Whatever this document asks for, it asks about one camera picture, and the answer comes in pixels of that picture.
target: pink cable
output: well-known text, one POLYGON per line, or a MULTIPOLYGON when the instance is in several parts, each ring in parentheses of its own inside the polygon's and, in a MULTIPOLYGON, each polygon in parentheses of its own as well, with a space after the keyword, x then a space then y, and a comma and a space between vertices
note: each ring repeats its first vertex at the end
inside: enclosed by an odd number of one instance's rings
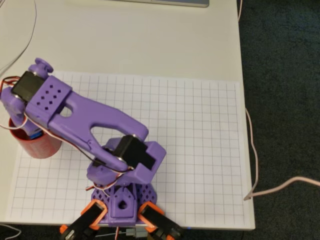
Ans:
POLYGON ((316 181, 316 180, 313 180, 313 179, 310 179, 310 178, 307 178, 307 177, 304 177, 304 176, 295 176, 295 177, 290 178, 289 180, 285 181, 281 185, 276 186, 274 188, 271 188, 271 189, 268 189, 268 190, 264 190, 264 191, 254 192, 254 190, 255 190, 255 188, 256 188, 256 186, 258 184, 258 154, 257 154, 256 148, 255 148, 255 145, 254 145, 254 135, 253 135, 253 130, 252 130, 252 123, 251 123, 251 118, 250 118, 250 115, 249 115, 249 112, 248 112, 247 109, 245 109, 245 113, 246 113, 246 116, 247 116, 248 121, 249 121, 250 143, 251 143, 251 147, 253 149, 254 158, 255 158, 255 181, 254 181, 254 184, 253 184, 251 190, 244 197, 243 200, 246 201, 246 200, 249 200, 249 199, 251 199, 253 197, 256 197, 256 196, 275 193, 275 192, 277 192, 277 191, 279 191, 281 189, 284 189, 285 187, 287 187, 288 185, 292 184, 293 182, 297 182, 297 181, 306 182, 306 183, 313 184, 313 185, 316 185, 316 186, 320 187, 320 182, 319 181, 316 181))
POLYGON ((239 14, 238 14, 238 22, 240 21, 240 17, 241 17, 242 3, 243 3, 243 0, 240 0, 240 7, 239 7, 239 14))

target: cable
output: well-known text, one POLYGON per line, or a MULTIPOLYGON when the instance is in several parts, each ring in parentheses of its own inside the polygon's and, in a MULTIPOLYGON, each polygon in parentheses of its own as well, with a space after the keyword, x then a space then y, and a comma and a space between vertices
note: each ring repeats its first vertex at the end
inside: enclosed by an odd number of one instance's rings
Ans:
POLYGON ((0 94, 2 93, 2 89, 4 87, 4 84, 13 86, 14 82, 17 82, 19 80, 19 76, 7 76, 4 79, 2 79, 0 83, 0 94))
POLYGON ((115 230, 115 237, 114 237, 114 240, 117 240, 118 239, 118 236, 119 236, 119 227, 117 226, 116 227, 116 230, 115 230))
POLYGON ((110 197, 110 195, 108 193, 106 193, 106 190, 113 187, 114 185, 116 185, 116 183, 118 182, 119 178, 124 175, 124 173, 119 173, 118 176, 115 178, 115 180, 109 184, 107 184, 106 186, 97 186, 97 184, 94 182, 92 186, 86 187, 85 190, 89 191, 91 189, 98 189, 100 191, 102 191, 107 197, 110 197))
POLYGON ((23 120, 23 123, 20 126, 13 127, 13 126, 3 126, 2 124, 0 124, 0 127, 3 129, 7 129, 7 130, 18 130, 18 129, 23 128, 27 122, 28 122, 28 118, 25 117, 23 120))
POLYGON ((6 65, 4 65, 3 67, 0 68, 0 71, 2 71, 0 73, 0 76, 2 74, 4 74, 20 57, 22 54, 24 54, 24 52, 27 50, 27 48, 29 47, 30 45, 30 42, 31 42, 31 39, 34 35, 34 32, 35 32, 35 28, 36 28, 36 21, 37 21, 37 4, 36 4, 36 0, 33 0, 33 3, 34 3, 34 11, 35 11, 35 14, 34 14, 34 23, 33 23, 33 27, 32 27, 32 32, 31 32, 31 36, 27 42, 27 44, 25 45, 25 47, 23 48, 22 52, 19 53, 15 58, 13 58, 9 63, 7 63, 6 65))
POLYGON ((0 8, 5 3, 6 0, 0 0, 0 8))
POLYGON ((239 7, 239 14, 238 14, 238 22, 240 21, 240 17, 241 17, 242 3, 243 3, 243 0, 240 0, 240 7, 239 7))
POLYGON ((18 237, 21 234, 21 230, 18 229, 18 228, 15 228, 13 226, 10 226, 10 225, 7 225, 7 224, 2 224, 2 223, 0 223, 0 226, 6 227, 6 228, 10 228, 10 229, 15 230, 15 231, 18 232, 16 235, 6 237, 4 240, 14 239, 14 238, 18 237))
POLYGON ((80 147, 78 147, 77 145, 73 144, 72 142, 58 136, 58 135, 55 135, 54 133, 50 132, 49 130, 45 129, 44 127, 42 127, 40 124, 36 123, 35 121, 33 121, 26 113, 24 113, 24 116, 29 119, 34 125, 36 125, 38 128, 40 128, 42 131, 44 131, 46 134, 48 134, 49 136, 55 138, 55 139, 58 139, 64 143, 67 143, 69 145, 71 145, 72 147, 74 147, 75 149, 77 149, 78 151, 80 151, 83 155, 85 155, 90 161, 92 162, 96 162, 98 164, 101 164, 103 165, 104 167, 106 167, 107 169, 110 169, 111 171, 113 171, 114 173, 117 173, 117 174, 124 174, 128 171, 131 170, 131 168, 129 167, 126 171, 117 171, 109 166, 107 166, 104 162, 101 162, 101 161, 97 161, 93 158, 91 158, 88 154, 85 153, 85 151, 83 151, 80 147))
POLYGON ((256 196, 261 196, 261 195, 266 195, 266 194, 271 194, 271 193, 275 193, 281 189, 284 189, 285 187, 287 187, 288 185, 297 182, 297 181, 301 181, 301 182, 305 182, 308 184, 313 184, 316 185, 318 187, 320 187, 320 181, 316 181, 304 176, 294 176, 290 179, 288 179, 287 181, 285 181, 284 183, 282 183, 279 186, 276 186, 274 188, 268 189, 268 190, 264 190, 264 191, 258 191, 258 192, 253 192, 258 184, 258 154, 254 145, 254 136, 253 136, 253 130, 252 130, 252 122, 251 122, 251 118, 249 115, 249 112, 247 109, 245 109, 245 113, 246 116, 248 118, 249 121, 249 127, 250 127, 250 139, 251 139, 251 146, 254 152, 254 157, 255 157, 255 181, 254 184, 251 188, 251 190, 249 191, 249 193, 244 197, 244 201, 249 200, 250 198, 256 197, 256 196))
POLYGON ((254 192, 257 184, 258 184, 258 179, 259 179, 259 169, 258 169, 258 154, 257 154, 257 150, 256 150, 256 147, 255 147, 255 144, 254 144, 254 133, 253 133, 253 130, 252 130, 252 122, 251 122, 251 117, 250 117, 250 114, 248 112, 247 109, 245 109, 245 114, 248 118, 248 121, 249 121, 249 127, 250 127, 250 143, 251 143, 251 147, 252 147, 252 150, 254 152, 254 159, 255 159, 255 181, 254 181, 254 184, 251 188, 251 190, 249 191, 249 193, 244 197, 243 200, 248 200, 250 199, 250 195, 254 192))
POLYGON ((116 233, 108 233, 108 234, 102 234, 102 235, 97 235, 95 236, 96 238, 100 238, 100 237, 107 237, 107 236, 112 236, 112 235, 116 235, 116 233))

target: black clamp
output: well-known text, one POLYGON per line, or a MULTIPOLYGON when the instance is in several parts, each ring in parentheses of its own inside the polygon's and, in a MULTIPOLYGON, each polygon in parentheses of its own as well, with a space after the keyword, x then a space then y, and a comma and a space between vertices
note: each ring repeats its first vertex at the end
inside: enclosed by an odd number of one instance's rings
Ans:
POLYGON ((93 240, 99 230, 98 223, 107 212, 102 201, 93 199, 70 226, 60 227, 60 240, 93 240))
POLYGON ((140 207, 138 218, 147 224, 145 229, 154 240, 180 240, 183 237, 184 229, 150 201, 140 207))

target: robotic arm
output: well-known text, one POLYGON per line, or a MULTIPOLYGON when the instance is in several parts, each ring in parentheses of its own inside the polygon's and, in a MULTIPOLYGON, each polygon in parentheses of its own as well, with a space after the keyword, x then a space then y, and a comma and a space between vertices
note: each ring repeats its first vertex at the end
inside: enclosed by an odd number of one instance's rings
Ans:
POLYGON ((50 64, 36 58, 12 88, 2 91, 1 101, 11 120, 19 126, 26 114, 32 120, 23 127, 28 136, 41 133, 39 125, 95 156, 87 177, 94 182, 91 198, 107 209, 100 223, 117 227, 143 223, 138 210, 147 202, 157 202, 150 182, 165 149, 155 141, 145 142, 146 126, 116 108, 80 96, 49 75, 52 72, 50 64), (65 107, 71 116, 60 114, 65 107), (101 146, 91 133, 93 127, 116 129, 124 137, 111 138, 101 146))

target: white cable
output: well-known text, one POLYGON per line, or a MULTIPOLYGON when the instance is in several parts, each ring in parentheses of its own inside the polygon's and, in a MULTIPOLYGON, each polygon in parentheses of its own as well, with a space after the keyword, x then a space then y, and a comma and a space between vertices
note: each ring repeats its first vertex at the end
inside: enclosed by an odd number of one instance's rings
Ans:
POLYGON ((30 45, 31 39, 32 39, 32 37, 34 35, 34 32, 35 32, 36 21, 37 21, 37 4, 36 4, 36 0, 33 0, 33 3, 34 3, 35 14, 34 14, 34 22, 33 22, 31 36, 30 36, 27 44, 23 48, 22 52, 20 52, 16 57, 14 57, 9 63, 7 63, 6 65, 4 65, 3 67, 0 68, 0 71, 2 71, 2 72, 0 72, 0 76, 2 76, 21 57, 21 55, 24 54, 24 52, 27 50, 27 48, 30 45))
POLYGON ((15 228, 13 226, 10 226, 10 225, 7 225, 7 224, 2 224, 2 223, 0 223, 0 226, 6 227, 6 228, 10 228, 10 229, 15 230, 15 231, 18 232, 16 235, 6 237, 4 240, 14 239, 14 238, 18 237, 21 234, 21 230, 18 229, 18 228, 15 228))
POLYGON ((114 232, 114 233, 108 233, 108 234, 102 234, 102 235, 97 235, 97 236, 95 236, 96 238, 100 238, 100 237, 107 237, 107 236, 112 236, 112 235, 116 235, 116 233, 114 232))
POLYGON ((240 17, 241 17, 242 3, 243 3, 243 0, 240 0, 240 7, 239 7, 239 14, 238 14, 238 22, 240 21, 240 17))
POLYGON ((252 122, 251 122, 251 117, 250 117, 250 114, 248 112, 247 109, 245 109, 245 114, 248 118, 248 121, 249 121, 249 127, 250 127, 250 143, 251 143, 251 147, 253 149, 253 152, 254 152, 254 159, 255 159, 255 181, 254 181, 254 184, 251 188, 251 190, 249 191, 249 193, 244 197, 243 200, 248 200, 250 199, 250 195, 254 192, 257 184, 258 184, 258 179, 259 179, 259 169, 258 169, 258 154, 257 154, 257 150, 256 150, 256 147, 255 147, 255 144, 254 144, 254 134, 253 134, 253 130, 252 130, 252 122))
POLYGON ((25 117, 23 123, 20 126, 13 127, 13 126, 4 126, 4 125, 0 124, 0 127, 3 129, 7 129, 7 130, 18 130, 18 129, 23 128, 26 125, 27 121, 28 121, 28 118, 25 117))
POLYGON ((250 114, 248 112, 247 109, 245 109, 245 113, 248 117, 248 121, 249 121, 249 127, 250 127, 250 139, 251 139, 251 146, 254 152, 254 158, 255 158, 255 181, 254 184, 250 190, 250 192, 244 197, 243 200, 249 200, 250 198, 256 197, 256 196, 261 196, 261 195, 266 195, 266 194, 271 194, 271 193, 275 193, 281 189, 284 189, 285 187, 287 187, 288 185, 297 182, 297 181, 301 181, 301 182, 305 182, 308 184, 313 184, 316 185, 318 187, 320 187, 320 181, 316 181, 304 176, 294 176, 290 179, 288 179, 287 181, 285 181, 284 183, 282 183, 279 186, 276 186, 274 188, 268 189, 268 190, 264 190, 264 191, 258 191, 258 192, 253 192, 258 184, 258 154, 254 145, 254 135, 253 135, 253 130, 252 130, 252 122, 251 122, 251 118, 250 118, 250 114))
POLYGON ((0 8, 5 3, 6 0, 0 0, 0 8))

